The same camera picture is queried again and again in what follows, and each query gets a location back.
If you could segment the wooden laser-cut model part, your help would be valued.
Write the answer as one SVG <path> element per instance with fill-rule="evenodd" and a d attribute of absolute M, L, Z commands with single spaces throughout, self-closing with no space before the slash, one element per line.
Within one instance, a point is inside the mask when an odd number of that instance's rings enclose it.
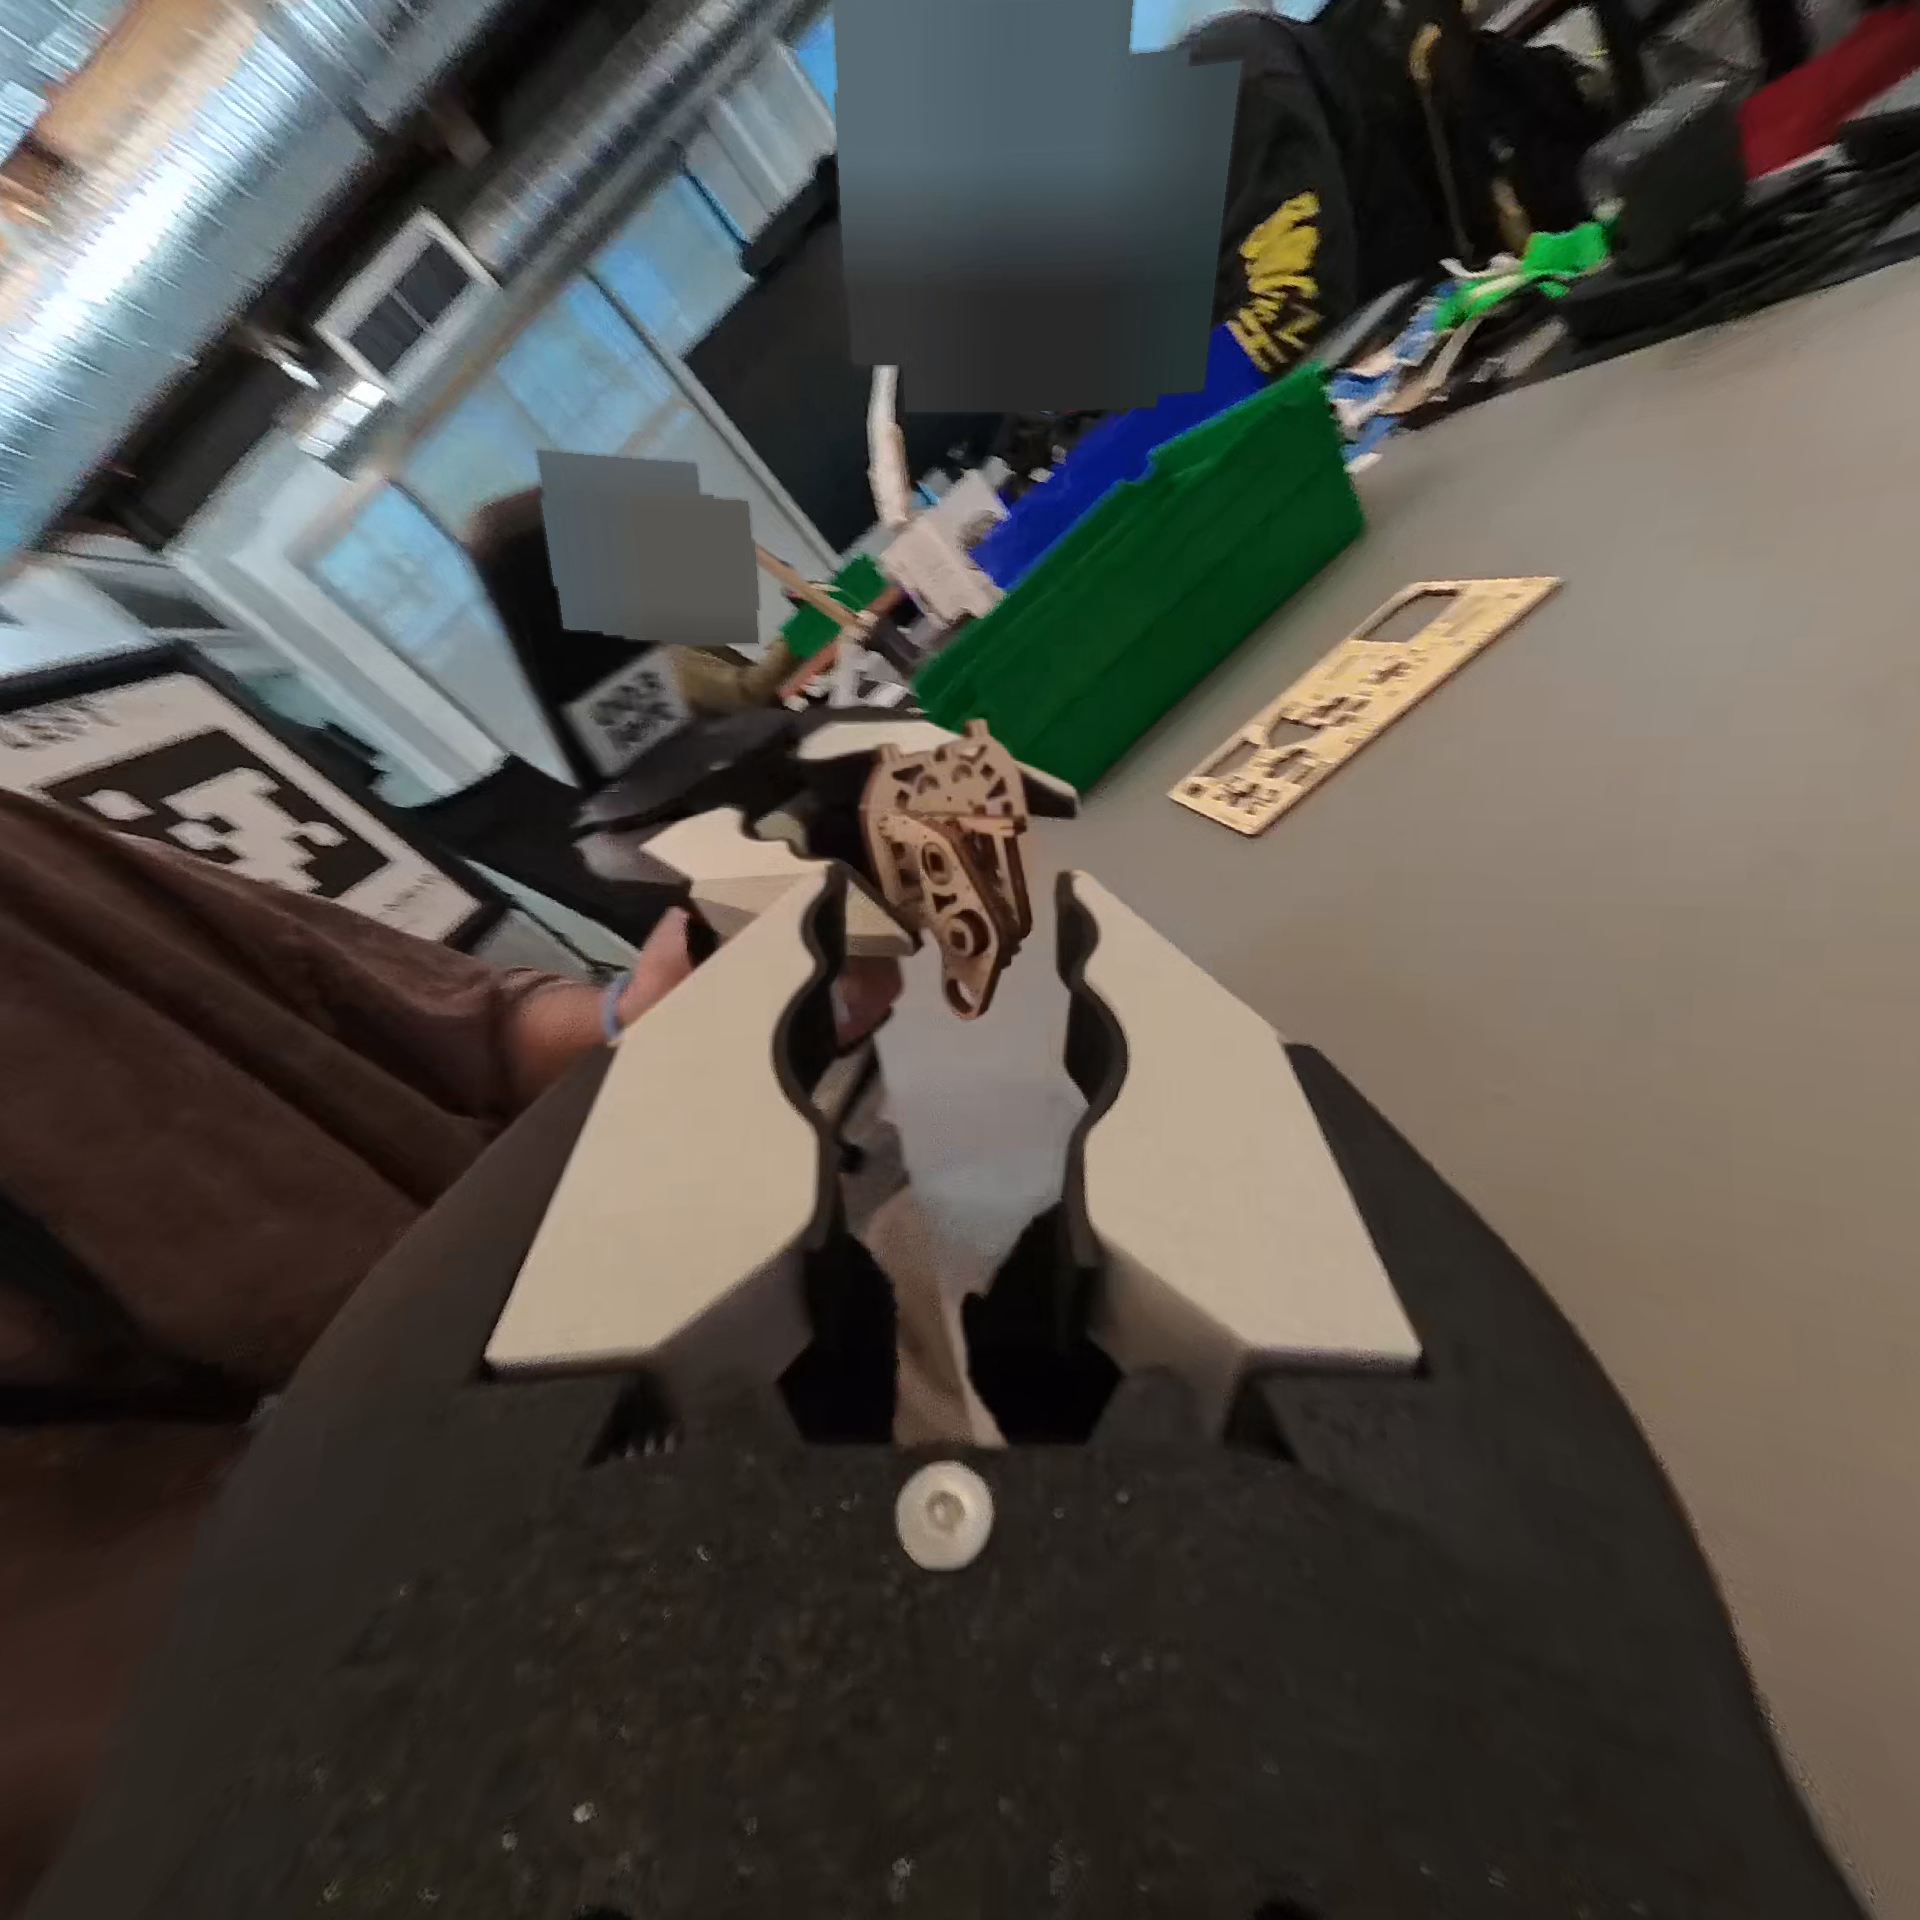
<path fill-rule="evenodd" d="M 893 917 L 935 948 L 962 1020 L 990 1010 L 1031 932 L 1029 823 L 1019 764 L 980 718 L 930 747 L 888 742 L 861 789 L 868 866 Z"/>

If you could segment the white paper carton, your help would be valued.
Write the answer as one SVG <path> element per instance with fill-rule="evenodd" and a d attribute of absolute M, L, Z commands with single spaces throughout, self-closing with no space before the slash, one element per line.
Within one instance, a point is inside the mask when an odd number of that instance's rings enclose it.
<path fill-rule="evenodd" d="M 907 473 L 898 390 L 895 366 L 871 370 L 868 484 L 875 527 L 884 532 L 875 567 L 944 628 L 985 618 L 996 611 L 1001 589 L 977 564 L 973 549 L 1005 521 L 1005 507 L 993 479 L 981 468 L 962 473 L 934 505 L 923 505 Z"/>

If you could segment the red cloth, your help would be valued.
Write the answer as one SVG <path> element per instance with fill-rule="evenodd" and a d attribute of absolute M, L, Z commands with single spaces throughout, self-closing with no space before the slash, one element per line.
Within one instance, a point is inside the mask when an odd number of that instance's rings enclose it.
<path fill-rule="evenodd" d="M 1831 145 L 1841 122 L 1917 68 L 1917 6 L 1868 10 L 1836 45 L 1737 108 L 1748 182 L 1761 180 Z"/>

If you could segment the silver air duct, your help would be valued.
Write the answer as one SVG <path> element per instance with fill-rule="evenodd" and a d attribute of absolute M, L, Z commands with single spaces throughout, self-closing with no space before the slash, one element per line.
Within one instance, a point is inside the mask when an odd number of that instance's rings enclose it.
<path fill-rule="evenodd" d="M 379 5 L 135 5 L 1 301 L 3 564 L 35 543 L 366 161 Z"/>

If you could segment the laser-cut wooden sheet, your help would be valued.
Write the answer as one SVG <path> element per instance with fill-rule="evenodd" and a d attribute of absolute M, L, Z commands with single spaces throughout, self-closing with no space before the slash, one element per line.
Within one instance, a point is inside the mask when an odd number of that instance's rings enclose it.
<path fill-rule="evenodd" d="M 1168 803 L 1258 838 L 1560 589 L 1552 576 L 1400 589 L 1176 781 Z"/>

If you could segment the blue plastic bin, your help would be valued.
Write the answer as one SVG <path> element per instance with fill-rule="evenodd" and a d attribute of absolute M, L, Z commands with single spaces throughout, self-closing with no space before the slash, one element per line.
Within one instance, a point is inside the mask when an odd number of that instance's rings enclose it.
<path fill-rule="evenodd" d="M 1232 329 L 1216 325 L 1198 390 L 1101 416 L 1072 443 L 1041 483 L 1031 483 L 1005 505 L 1001 518 L 971 547 L 971 564 L 993 589 L 1010 592 L 1107 494 L 1139 480 L 1158 448 L 1242 404 L 1265 385 L 1267 376 L 1237 345 Z"/>

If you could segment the person's left hand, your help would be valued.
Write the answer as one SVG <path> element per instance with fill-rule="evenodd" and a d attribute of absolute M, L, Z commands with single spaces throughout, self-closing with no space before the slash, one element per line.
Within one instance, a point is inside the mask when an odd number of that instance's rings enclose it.
<path fill-rule="evenodd" d="M 619 1008 L 621 1035 L 696 970 L 693 936 L 705 932 L 705 925 L 698 922 L 685 908 L 668 910 L 656 925 L 636 955 L 634 980 Z M 898 961 L 845 961 L 830 989 L 833 1053 L 849 1057 L 870 1044 L 893 1016 L 901 989 L 903 976 Z"/>

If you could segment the black bag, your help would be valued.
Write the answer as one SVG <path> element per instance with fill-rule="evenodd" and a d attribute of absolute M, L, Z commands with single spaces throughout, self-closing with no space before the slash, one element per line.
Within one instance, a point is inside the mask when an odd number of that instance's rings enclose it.
<path fill-rule="evenodd" d="M 1718 80 L 1672 89 L 1596 141 L 1575 182 L 1619 275 L 1672 267 L 1746 204 L 1737 95 Z"/>

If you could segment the black and white marker board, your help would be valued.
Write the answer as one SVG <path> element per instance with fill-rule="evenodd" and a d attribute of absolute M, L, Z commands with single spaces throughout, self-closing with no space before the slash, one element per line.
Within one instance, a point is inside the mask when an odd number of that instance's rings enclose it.
<path fill-rule="evenodd" d="M 1 782 L 445 948 L 476 951 L 511 908 L 181 640 L 6 673 Z"/>

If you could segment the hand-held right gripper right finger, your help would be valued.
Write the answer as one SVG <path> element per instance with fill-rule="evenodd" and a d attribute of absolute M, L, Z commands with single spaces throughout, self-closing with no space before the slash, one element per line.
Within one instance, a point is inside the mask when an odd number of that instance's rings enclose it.
<path fill-rule="evenodd" d="M 1411 1380 L 1422 1339 L 1279 1032 L 1090 873 L 1054 921 L 1092 1342 L 1202 1428 L 1263 1377 Z"/>

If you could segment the green plastic object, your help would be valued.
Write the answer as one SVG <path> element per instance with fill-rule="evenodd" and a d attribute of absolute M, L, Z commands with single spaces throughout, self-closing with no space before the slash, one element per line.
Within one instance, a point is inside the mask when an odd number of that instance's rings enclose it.
<path fill-rule="evenodd" d="M 1611 231 L 1602 221 L 1533 232 L 1520 252 L 1497 252 L 1486 267 L 1451 277 L 1429 301 L 1429 327 L 1435 337 L 1449 337 L 1532 299 L 1562 301 L 1611 252 Z"/>

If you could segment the white air vent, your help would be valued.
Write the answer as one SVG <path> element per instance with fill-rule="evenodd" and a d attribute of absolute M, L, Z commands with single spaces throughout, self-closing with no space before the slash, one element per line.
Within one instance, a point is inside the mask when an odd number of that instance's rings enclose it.
<path fill-rule="evenodd" d="M 425 206 L 309 322 L 352 374 L 386 401 L 409 396 L 496 301 L 498 278 Z"/>

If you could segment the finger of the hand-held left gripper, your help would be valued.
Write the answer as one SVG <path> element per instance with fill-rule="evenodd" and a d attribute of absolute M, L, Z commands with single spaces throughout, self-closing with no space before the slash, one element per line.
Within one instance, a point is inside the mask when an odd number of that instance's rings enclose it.
<path fill-rule="evenodd" d="M 799 732 L 789 749 L 789 760 L 806 774 L 830 767 L 849 768 L 845 779 L 859 786 L 881 749 L 928 754 L 956 742 L 962 742 L 959 732 L 950 732 L 931 720 L 819 720 Z M 1068 781 L 1058 781 L 1017 758 L 1012 767 L 1019 773 L 1021 799 L 1029 814 L 1047 821 L 1070 821 L 1080 814 L 1082 799 Z"/>
<path fill-rule="evenodd" d="M 735 806 L 659 829 L 640 843 L 640 852 L 687 884 L 692 904 L 724 942 L 799 883 L 838 877 L 845 957 L 898 961 L 920 948 L 917 934 L 848 864 L 794 851 L 784 838 L 758 837 Z"/>

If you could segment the person's light trousers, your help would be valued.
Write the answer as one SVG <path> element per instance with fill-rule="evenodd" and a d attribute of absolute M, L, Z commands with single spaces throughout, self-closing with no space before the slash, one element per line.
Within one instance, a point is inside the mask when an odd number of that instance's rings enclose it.
<path fill-rule="evenodd" d="M 1010 1002 L 981 1020 L 898 1012 L 848 1134 L 848 1229 L 895 1313 L 892 1441 L 996 1448 L 971 1385 L 962 1309 L 988 1292 L 1019 1235 L 1059 1199 L 1083 1101 L 1064 1068 L 1064 1016 Z"/>

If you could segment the green plastic bin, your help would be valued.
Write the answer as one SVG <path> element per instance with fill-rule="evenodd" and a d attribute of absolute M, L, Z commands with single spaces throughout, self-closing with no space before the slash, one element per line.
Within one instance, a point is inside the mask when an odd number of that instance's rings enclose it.
<path fill-rule="evenodd" d="M 1363 532 L 1327 378 L 1298 366 L 1155 446 L 913 678 L 1080 792 Z"/>

